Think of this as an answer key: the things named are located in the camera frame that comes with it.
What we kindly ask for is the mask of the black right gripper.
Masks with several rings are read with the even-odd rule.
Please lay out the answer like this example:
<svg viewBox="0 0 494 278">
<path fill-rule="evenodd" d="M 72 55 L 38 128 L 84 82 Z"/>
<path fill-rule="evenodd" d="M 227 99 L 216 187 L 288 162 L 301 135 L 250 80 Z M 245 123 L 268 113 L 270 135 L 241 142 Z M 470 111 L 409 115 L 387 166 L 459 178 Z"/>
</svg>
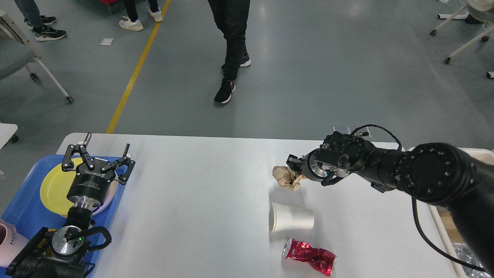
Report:
<svg viewBox="0 0 494 278">
<path fill-rule="evenodd" d="M 322 182 L 328 177 L 328 173 L 322 169 L 322 164 L 316 161 L 313 155 L 314 151 L 301 157 L 290 154 L 286 165 L 296 174 L 303 174 L 311 181 Z"/>
</svg>

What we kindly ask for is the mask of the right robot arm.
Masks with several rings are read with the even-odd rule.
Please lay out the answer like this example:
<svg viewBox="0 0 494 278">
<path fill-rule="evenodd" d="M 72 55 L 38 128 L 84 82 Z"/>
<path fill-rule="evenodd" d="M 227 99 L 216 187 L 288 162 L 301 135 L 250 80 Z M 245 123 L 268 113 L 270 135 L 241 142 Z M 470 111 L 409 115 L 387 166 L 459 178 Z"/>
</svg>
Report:
<svg viewBox="0 0 494 278">
<path fill-rule="evenodd" d="M 290 155 L 287 165 L 323 186 L 334 185 L 355 173 L 379 192 L 400 190 L 411 196 L 415 227 L 422 239 L 443 257 L 493 275 L 494 168 L 450 144 L 421 144 L 411 151 L 378 148 L 359 134 L 335 131 L 319 148 L 300 158 Z M 423 232 L 417 202 L 447 209 L 462 239 L 482 267 L 443 252 Z"/>
</svg>

